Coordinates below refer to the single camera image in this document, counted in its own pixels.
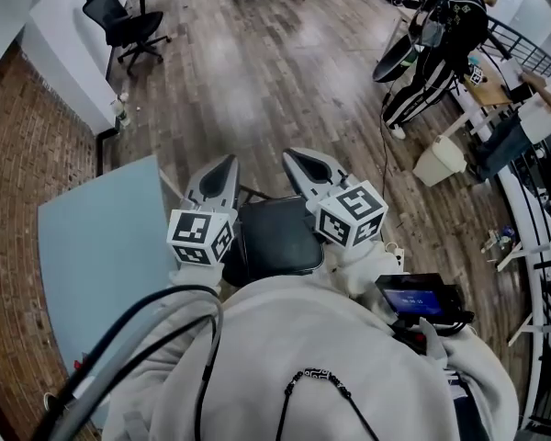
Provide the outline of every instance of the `drawstring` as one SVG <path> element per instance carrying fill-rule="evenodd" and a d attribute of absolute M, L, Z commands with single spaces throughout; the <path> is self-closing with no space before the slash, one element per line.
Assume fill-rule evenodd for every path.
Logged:
<path fill-rule="evenodd" d="M 282 414 L 279 417 L 279 426 L 277 427 L 277 436 L 275 437 L 275 441 L 280 441 L 282 438 L 282 431 L 284 430 L 284 421 L 286 420 L 287 404 L 290 400 L 290 396 L 292 395 L 292 390 L 294 390 L 294 386 L 296 386 L 296 384 L 302 378 L 302 376 L 306 376 L 308 378 L 313 378 L 313 379 L 328 380 L 333 386 L 337 388 L 337 390 L 341 393 L 342 397 L 347 401 L 349 401 L 355 413 L 359 417 L 359 420 L 361 421 L 365 430 L 369 433 L 371 438 L 374 441 L 379 441 L 379 438 L 374 433 L 374 430 L 371 429 L 371 426 L 369 425 L 365 417 L 361 414 L 361 412 L 357 408 L 357 405 L 355 405 L 355 402 L 351 398 L 351 392 L 347 390 L 347 388 L 341 383 L 341 381 L 339 381 L 330 371 L 326 369 L 314 369 L 310 367 L 304 369 L 304 371 L 297 372 L 296 375 L 290 381 L 290 383 L 287 384 L 286 390 L 284 390 L 284 393 L 286 394 L 286 398 L 284 399 L 284 407 L 282 408 Z"/>

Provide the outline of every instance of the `brick wall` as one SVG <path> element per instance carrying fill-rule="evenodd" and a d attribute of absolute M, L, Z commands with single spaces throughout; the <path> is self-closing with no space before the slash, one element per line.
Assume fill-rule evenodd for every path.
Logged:
<path fill-rule="evenodd" d="M 0 409 L 21 439 L 43 415 L 43 392 L 65 378 L 40 278 L 37 207 L 93 178 L 95 151 L 89 129 L 13 43 L 0 62 Z"/>

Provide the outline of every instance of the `person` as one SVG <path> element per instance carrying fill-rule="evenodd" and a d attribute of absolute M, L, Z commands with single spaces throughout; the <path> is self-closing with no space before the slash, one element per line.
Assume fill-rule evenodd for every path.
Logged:
<path fill-rule="evenodd" d="M 402 126 L 436 103 L 454 75 L 461 78 L 468 73 L 467 56 L 488 36 L 486 6 L 497 3 L 498 0 L 449 0 L 446 32 L 440 46 L 421 52 L 412 83 L 402 88 L 384 110 L 383 119 L 396 139 L 406 138 Z"/>
<path fill-rule="evenodd" d="M 350 265 L 336 264 L 334 272 L 325 265 L 304 277 L 255 281 L 224 302 L 219 350 L 202 405 L 201 439 L 512 441 L 518 401 L 510 377 L 488 346 L 469 327 L 449 337 L 428 335 L 433 343 L 426 355 L 394 339 L 388 322 L 395 316 L 377 294 L 365 307 L 349 299 L 346 290 L 367 301 L 370 283 L 381 274 L 398 274 L 398 261 L 382 242 L 354 258 Z M 200 273 L 184 277 L 183 272 L 172 274 L 173 284 L 214 286 L 221 276 L 221 268 L 211 281 Z M 180 295 L 165 298 L 163 306 Z M 197 304 L 172 315 L 140 350 L 208 313 L 205 303 Z M 112 391 L 104 441 L 195 438 L 209 327 L 173 340 Z M 336 377 L 336 387 L 309 377 L 297 381 L 298 373 L 326 371 Z M 453 385 L 459 377 L 466 389 Z M 345 389 L 377 438 L 342 395 Z M 477 406 L 478 431 L 470 431 L 456 411 L 470 395 Z"/>
<path fill-rule="evenodd" d="M 523 69 L 520 78 L 535 93 L 516 113 L 496 126 L 491 137 L 476 149 L 477 164 L 470 165 L 470 170 L 479 181 L 492 178 L 551 134 L 551 77 L 545 79 Z"/>

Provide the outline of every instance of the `standing person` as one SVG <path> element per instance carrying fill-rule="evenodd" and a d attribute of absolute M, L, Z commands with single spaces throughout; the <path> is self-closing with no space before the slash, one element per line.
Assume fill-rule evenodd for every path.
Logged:
<path fill-rule="evenodd" d="M 454 75 L 467 74 L 467 56 L 488 36 L 486 5 L 498 0 L 449 0 L 449 16 L 441 45 L 425 48 L 416 62 L 412 83 L 395 96 L 383 118 L 396 139 L 405 139 L 402 125 L 436 103 Z"/>
<path fill-rule="evenodd" d="M 551 135 L 551 77 L 523 72 L 521 80 L 536 92 L 518 112 L 501 122 L 476 151 L 471 171 L 479 181 L 495 176 L 533 144 Z"/>

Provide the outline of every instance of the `white trash can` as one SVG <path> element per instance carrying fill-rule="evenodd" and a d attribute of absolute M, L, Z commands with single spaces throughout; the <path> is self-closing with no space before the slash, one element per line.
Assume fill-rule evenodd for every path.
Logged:
<path fill-rule="evenodd" d="M 437 136 L 425 150 L 412 171 L 428 187 L 443 181 L 453 173 L 466 171 L 467 162 L 463 153 L 453 141 L 445 136 Z"/>

